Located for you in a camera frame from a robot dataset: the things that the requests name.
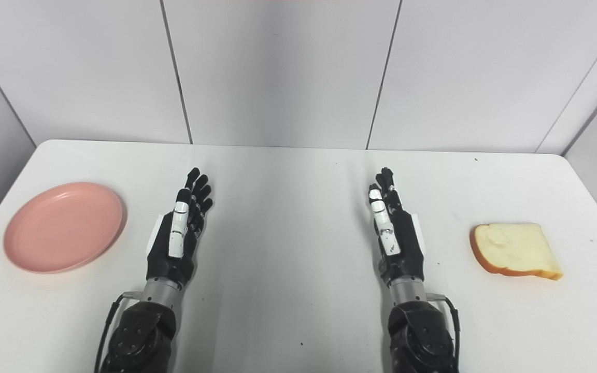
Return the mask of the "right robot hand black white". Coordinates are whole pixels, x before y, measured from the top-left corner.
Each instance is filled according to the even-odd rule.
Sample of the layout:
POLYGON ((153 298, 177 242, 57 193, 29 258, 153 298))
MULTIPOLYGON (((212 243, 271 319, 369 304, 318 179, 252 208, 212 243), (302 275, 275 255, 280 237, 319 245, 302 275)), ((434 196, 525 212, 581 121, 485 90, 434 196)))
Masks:
POLYGON ((384 167, 375 175, 374 184, 369 186, 368 204, 381 253, 380 278, 387 286, 400 278, 423 281, 424 255, 417 222, 403 208, 390 168, 384 167))

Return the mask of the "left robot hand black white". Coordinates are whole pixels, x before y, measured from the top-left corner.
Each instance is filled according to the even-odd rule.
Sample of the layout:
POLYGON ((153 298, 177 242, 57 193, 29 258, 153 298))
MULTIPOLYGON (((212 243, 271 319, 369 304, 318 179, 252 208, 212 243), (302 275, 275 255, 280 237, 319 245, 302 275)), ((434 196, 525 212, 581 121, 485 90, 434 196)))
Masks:
POLYGON ((206 174, 193 168, 176 195, 173 210, 161 217, 147 255, 147 280, 167 280, 182 290, 192 278, 193 255, 214 202, 206 174))

